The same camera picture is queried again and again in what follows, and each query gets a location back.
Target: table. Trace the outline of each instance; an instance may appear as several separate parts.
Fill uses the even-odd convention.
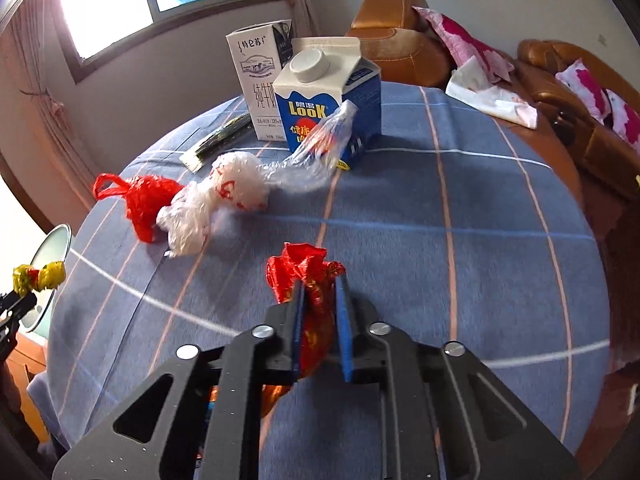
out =
[[[569,450],[607,367],[609,305],[593,235],[567,188],[513,132],[437,89],[384,83],[383,135],[353,171],[302,196],[273,191],[264,214],[223,212],[197,256],[137,241],[124,202],[91,211],[66,260],[48,369],[30,392],[72,446],[178,346],[226,344],[272,304],[264,267],[283,243],[312,242],[351,288],[426,344],[462,341]],[[246,109],[236,98],[167,134],[122,175],[186,183],[180,152]],[[235,148],[265,162],[281,144]],[[197,178],[203,178],[203,168]],[[297,384],[263,428],[262,478],[375,478],[378,405],[335,367]]]

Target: blue tablecloth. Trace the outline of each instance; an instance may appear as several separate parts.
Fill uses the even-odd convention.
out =
[[[553,171],[515,134],[436,89],[383,84],[383,135],[327,189],[273,191],[264,214],[222,212],[198,256],[139,243],[124,201],[91,211],[66,261],[47,372],[31,393],[66,446],[178,346],[226,344],[274,302],[264,267],[284,242],[346,266],[351,288],[423,343],[456,338],[575,451],[606,371],[609,305],[596,242]],[[242,98],[167,134],[124,170],[193,179],[179,153],[246,109]],[[252,135],[235,148],[288,153]],[[197,178],[203,178],[209,166]],[[329,365],[274,410],[262,478],[376,478],[378,404]]]

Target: milk carton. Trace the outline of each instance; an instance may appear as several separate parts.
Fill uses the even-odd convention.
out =
[[[360,55],[358,38],[301,38],[292,45],[295,56],[273,82],[289,149],[343,101],[352,101],[358,112],[339,163],[348,170],[382,128],[380,67]]]
[[[291,20],[240,28],[226,37],[260,140],[286,140],[272,83],[291,59]]]

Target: brown leather sofa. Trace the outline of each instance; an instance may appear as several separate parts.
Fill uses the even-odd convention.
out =
[[[555,78],[581,58],[603,88],[640,112],[640,93],[591,52],[562,41],[525,40],[518,47],[518,78],[556,130],[579,168],[627,199],[638,196],[640,156],[610,128],[593,119],[580,100]]]
[[[382,79],[397,83],[444,89],[456,64],[431,27],[412,6],[428,7],[425,0],[364,0],[347,36],[360,38],[362,55],[382,69]],[[517,62],[504,54],[511,62]],[[504,83],[534,104],[518,75]],[[508,126],[553,168],[580,205],[582,187],[571,157],[550,123],[538,114],[538,127],[530,130],[498,120]]]

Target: pillow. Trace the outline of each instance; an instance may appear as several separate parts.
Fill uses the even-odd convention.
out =
[[[602,86],[598,84],[589,69],[585,67],[581,59],[578,59],[569,68],[556,74],[556,79],[569,87],[578,99],[583,102],[591,117],[600,124],[611,113],[611,104]]]
[[[607,90],[613,113],[613,131],[640,153],[640,116],[615,92]]]
[[[458,67],[463,66],[475,56],[490,82],[497,83],[500,79],[511,82],[509,72],[514,67],[497,50],[476,40],[462,25],[444,14],[423,7],[414,7],[414,9],[431,23],[431,27],[449,49]]]

